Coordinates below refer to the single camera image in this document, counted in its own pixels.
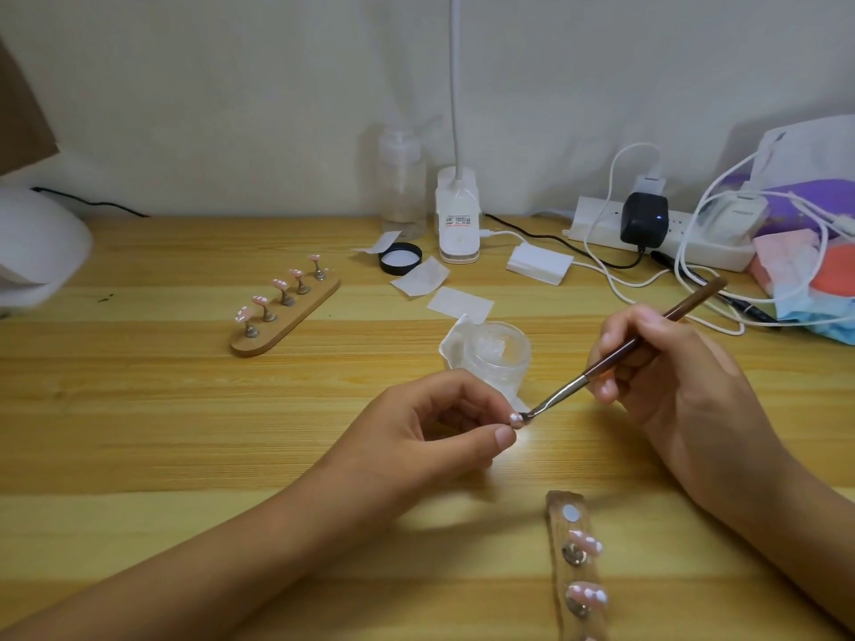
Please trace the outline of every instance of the person's right hand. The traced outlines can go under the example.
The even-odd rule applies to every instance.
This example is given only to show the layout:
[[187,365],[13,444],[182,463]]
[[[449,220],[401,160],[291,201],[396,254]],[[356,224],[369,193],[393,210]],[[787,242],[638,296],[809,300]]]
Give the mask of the person's right hand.
[[738,526],[774,507],[794,460],[772,430],[736,361],[688,324],[635,305],[613,314],[588,356],[591,365],[641,334],[661,353],[639,351],[589,386],[599,402],[618,400],[688,495]]

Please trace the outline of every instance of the brush handle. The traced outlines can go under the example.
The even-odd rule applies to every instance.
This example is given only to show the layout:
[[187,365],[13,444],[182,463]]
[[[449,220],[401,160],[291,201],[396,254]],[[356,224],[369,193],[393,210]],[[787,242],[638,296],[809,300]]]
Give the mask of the brush handle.
[[[710,281],[710,283],[701,286],[698,290],[695,290],[685,299],[680,301],[680,303],[666,312],[663,317],[671,321],[680,321],[704,301],[715,295],[717,292],[723,290],[724,286],[727,284],[727,280],[723,277],[715,277]],[[632,355],[642,347],[647,349],[648,355],[650,356],[649,360],[642,362],[642,364],[646,364],[658,355],[658,351],[649,345],[645,346],[645,344],[647,343],[645,342],[644,337],[636,335],[621,344],[621,346],[613,350],[609,355],[606,355],[596,364],[589,366],[582,372],[582,375],[587,377],[588,380],[593,380],[596,376],[602,375],[612,367],[620,364],[628,357],[628,355]]]

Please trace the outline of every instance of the person's left hand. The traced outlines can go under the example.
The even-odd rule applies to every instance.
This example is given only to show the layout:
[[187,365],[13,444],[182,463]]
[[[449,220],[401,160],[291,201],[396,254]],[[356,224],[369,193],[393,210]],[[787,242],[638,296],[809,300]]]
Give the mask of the person's left hand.
[[[463,369],[384,390],[293,487],[316,495],[306,521],[364,538],[412,507],[433,486],[478,468],[517,441],[515,414],[496,389]],[[439,421],[452,436],[430,440]]]

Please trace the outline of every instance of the wooden tabletop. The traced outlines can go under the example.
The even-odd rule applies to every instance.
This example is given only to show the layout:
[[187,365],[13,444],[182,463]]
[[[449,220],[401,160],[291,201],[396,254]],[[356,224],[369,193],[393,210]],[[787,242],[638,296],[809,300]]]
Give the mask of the wooden tabletop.
[[[0,322],[0,626],[293,481],[370,398],[441,369],[437,347],[453,323],[426,309],[429,296],[390,286],[375,256],[350,251],[377,238],[373,220],[99,219],[91,229],[95,251],[73,281]],[[529,336],[521,397],[534,404],[582,369],[622,303],[587,269],[571,268],[559,287],[508,272],[515,242],[494,237],[446,285],[492,299],[490,318]],[[435,236],[419,243],[435,254]],[[230,355],[235,311],[314,252],[341,289],[269,353]],[[646,261],[624,276],[654,269]],[[668,308],[683,293],[668,276],[632,296]],[[855,352],[792,329],[713,337],[789,449],[855,496]],[[238,636],[556,641],[544,520],[555,489],[590,503],[613,639],[846,637],[690,505],[620,409],[587,393]]]

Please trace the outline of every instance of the black cable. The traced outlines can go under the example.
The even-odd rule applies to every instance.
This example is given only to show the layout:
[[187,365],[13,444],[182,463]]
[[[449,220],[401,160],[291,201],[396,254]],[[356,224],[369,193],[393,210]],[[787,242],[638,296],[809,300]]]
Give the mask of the black cable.
[[[513,229],[515,231],[518,231],[523,236],[528,236],[529,238],[549,238],[550,240],[558,241],[564,247],[569,247],[570,249],[572,249],[576,254],[581,254],[583,256],[587,256],[589,259],[593,260],[593,257],[590,254],[588,254],[584,249],[579,249],[575,245],[571,245],[568,241],[565,241],[560,236],[553,236],[552,234],[532,234],[532,233],[529,233],[528,231],[525,231],[524,229],[522,229],[522,227],[518,227],[516,225],[511,225],[508,221],[502,220],[501,218],[497,218],[493,214],[485,214],[485,215],[487,218],[492,218],[493,220],[495,220],[500,225],[504,225],[506,227],[510,227],[511,229]],[[603,259],[600,259],[600,262],[602,262],[605,267],[611,268],[612,270],[628,270],[630,268],[634,268],[635,266],[637,266],[641,262],[642,258],[644,258],[644,248],[639,247],[638,258],[636,258],[629,265],[617,265],[616,263],[609,263],[608,261],[605,261]]]
[[117,209],[121,209],[122,211],[127,211],[128,214],[134,214],[135,216],[140,216],[141,218],[148,218],[146,214],[141,214],[139,211],[134,211],[131,208],[123,207],[121,204],[116,203],[90,203],[88,200],[84,200],[77,195],[71,195],[70,193],[64,193],[62,191],[54,191],[53,189],[48,189],[44,186],[31,186],[30,191],[35,191],[36,193],[52,193],[54,195],[61,195],[62,197],[71,198],[72,200],[76,200],[78,203],[88,204],[90,207],[116,207]]

